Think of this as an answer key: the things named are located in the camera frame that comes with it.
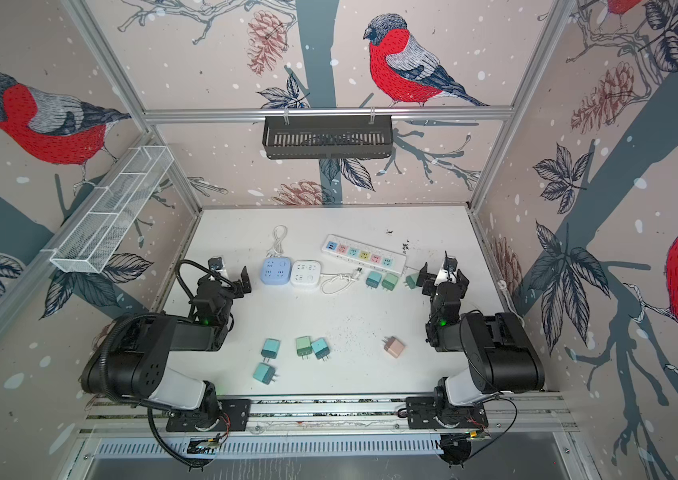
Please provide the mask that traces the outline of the white square power strip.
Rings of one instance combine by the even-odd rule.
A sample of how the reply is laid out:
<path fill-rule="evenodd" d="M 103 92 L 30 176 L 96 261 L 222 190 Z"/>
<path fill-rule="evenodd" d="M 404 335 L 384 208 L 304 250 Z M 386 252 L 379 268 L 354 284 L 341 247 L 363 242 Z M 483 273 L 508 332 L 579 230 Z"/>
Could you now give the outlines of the white square power strip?
<path fill-rule="evenodd" d="M 322 264 L 317 260 L 297 260 L 291 267 L 290 284 L 297 288 L 316 288 L 320 284 L 322 270 Z"/>

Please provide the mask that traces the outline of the pink charger plug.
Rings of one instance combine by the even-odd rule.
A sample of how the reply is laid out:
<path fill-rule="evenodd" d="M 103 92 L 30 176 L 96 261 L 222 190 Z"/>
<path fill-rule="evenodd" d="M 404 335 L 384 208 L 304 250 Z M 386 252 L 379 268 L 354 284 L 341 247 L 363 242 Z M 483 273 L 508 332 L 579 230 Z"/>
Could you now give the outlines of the pink charger plug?
<path fill-rule="evenodd" d="M 397 337 L 388 337 L 384 340 L 384 350 L 394 358 L 399 358 L 405 348 L 405 344 Z"/>

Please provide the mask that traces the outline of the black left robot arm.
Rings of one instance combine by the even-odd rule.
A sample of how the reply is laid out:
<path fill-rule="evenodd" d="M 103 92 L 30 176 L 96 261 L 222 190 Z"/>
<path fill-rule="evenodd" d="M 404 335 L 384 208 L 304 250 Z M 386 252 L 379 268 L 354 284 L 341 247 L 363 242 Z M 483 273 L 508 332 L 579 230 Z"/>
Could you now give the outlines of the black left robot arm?
<path fill-rule="evenodd" d="M 221 265 L 220 257 L 206 266 L 179 261 L 175 275 L 188 296 L 189 314 L 149 312 L 116 319 L 83 369 L 82 390 L 115 403 L 163 412 L 169 432 L 245 431 L 249 400 L 222 400 L 211 381 L 168 365 L 172 353 L 219 351 L 234 328 L 233 303 L 252 292 L 251 279 L 243 269 L 238 280 L 231 280 L 221 272 Z"/>

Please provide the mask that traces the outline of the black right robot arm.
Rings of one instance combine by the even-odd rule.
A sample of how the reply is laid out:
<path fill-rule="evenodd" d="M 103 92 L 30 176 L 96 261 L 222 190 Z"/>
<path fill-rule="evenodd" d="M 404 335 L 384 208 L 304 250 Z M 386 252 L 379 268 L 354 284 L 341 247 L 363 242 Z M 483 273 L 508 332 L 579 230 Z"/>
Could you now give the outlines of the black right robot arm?
<path fill-rule="evenodd" d="M 439 272 L 423 266 L 417 286 L 430 299 L 426 342 L 439 353 L 459 353 L 467 367 L 441 378 L 429 397 L 406 399 L 411 429 L 487 428 L 484 405 L 505 392 L 540 391 L 542 362 L 517 314 L 463 312 L 470 281 L 454 257 L 446 256 Z"/>

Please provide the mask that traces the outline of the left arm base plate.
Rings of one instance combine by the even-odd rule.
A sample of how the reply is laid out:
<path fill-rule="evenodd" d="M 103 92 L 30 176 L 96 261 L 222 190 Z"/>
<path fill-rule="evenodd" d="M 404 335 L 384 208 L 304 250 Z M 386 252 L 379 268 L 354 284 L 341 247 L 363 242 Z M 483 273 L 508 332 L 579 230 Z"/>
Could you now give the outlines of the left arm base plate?
<path fill-rule="evenodd" d="M 222 398 L 205 402 L 198 410 L 174 410 L 168 415 L 166 430 L 192 434 L 243 432 L 251 406 L 250 399 Z"/>

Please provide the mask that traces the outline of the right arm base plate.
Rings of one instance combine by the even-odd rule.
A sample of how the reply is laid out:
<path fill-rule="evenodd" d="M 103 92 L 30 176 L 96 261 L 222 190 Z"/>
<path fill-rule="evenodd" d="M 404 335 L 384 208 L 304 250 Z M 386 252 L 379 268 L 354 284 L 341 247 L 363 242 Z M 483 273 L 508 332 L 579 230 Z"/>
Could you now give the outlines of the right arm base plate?
<path fill-rule="evenodd" d="M 404 411 L 408 427 L 412 430 L 485 430 L 488 427 L 482 405 L 453 406 L 434 396 L 409 396 L 405 399 Z"/>

